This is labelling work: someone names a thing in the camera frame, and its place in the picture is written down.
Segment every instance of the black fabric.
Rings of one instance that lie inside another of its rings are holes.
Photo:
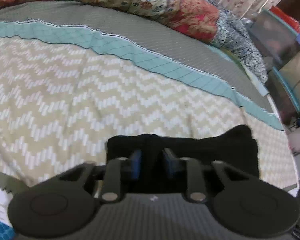
[[[238,125],[220,136],[204,139],[159,137],[154,134],[114,136],[107,143],[107,162],[118,157],[129,158],[135,150],[141,149],[140,179],[150,182],[164,148],[170,148],[179,158],[195,158],[205,165],[215,160],[224,161],[259,177],[258,145],[251,136],[250,128],[245,125]]]

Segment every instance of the black mount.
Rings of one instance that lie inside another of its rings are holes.
[[[148,187],[140,177],[141,160],[138,150],[106,166],[83,163],[17,194],[8,207],[13,228],[35,238],[69,235],[92,221],[103,205],[120,203],[127,193],[181,193],[186,202],[206,205],[225,228],[249,237],[282,235],[299,218],[298,203],[287,192],[221,161],[204,166],[196,159],[176,158],[169,148],[151,171],[160,174],[160,186],[143,192]],[[103,184],[94,198],[98,180]]]

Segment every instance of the metal bolt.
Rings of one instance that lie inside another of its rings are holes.
[[[194,201],[203,201],[206,198],[206,195],[201,192],[191,193],[190,198]]]
[[[118,198],[118,195],[114,192],[107,192],[102,195],[102,198],[105,201],[115,201]]]

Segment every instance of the floral quilt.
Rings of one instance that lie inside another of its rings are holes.
[[[43,0],[0,0],[0,8],[27,1]],[[239,59],[241,64],[247,66],[263,83],[267,80],[262,57],[250,38],[237,33],[237,30],[233,28],[233,23],[224,15],[224,12],[207,0],[61,1],[80,1],[148,17],[187,36],[229,50]]]

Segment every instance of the teal bin rim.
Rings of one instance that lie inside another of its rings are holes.
[[[275,66],[272,67],[272,70],[274,72],[274,75],[277,77],[277,79],[280,81],[280,83],[283,85],[284,90],[287,92],[295,110],[300,113],[300,104],[296,96],[294,95],[292,89],[289,87],[288,83],[284,79],[284,77],[280,74],[280,72],[277,70]]]
[[[289,24],[287,24],[284,20],[282,20],[280,17],[278,17],[277,15],[275,15],[274,13],[272,13],[271,11],[269,11],[268,9],[264,9],[263,8],[262,11],[266,12],[267,14],[269,14],[270,16],[272,16],[273,18],[275,18],[278,22],[280,22],[281,24],[283,24],[296,37],[299,35],[299,33],[297,33],[295,31],[295,29],[293,29]]]

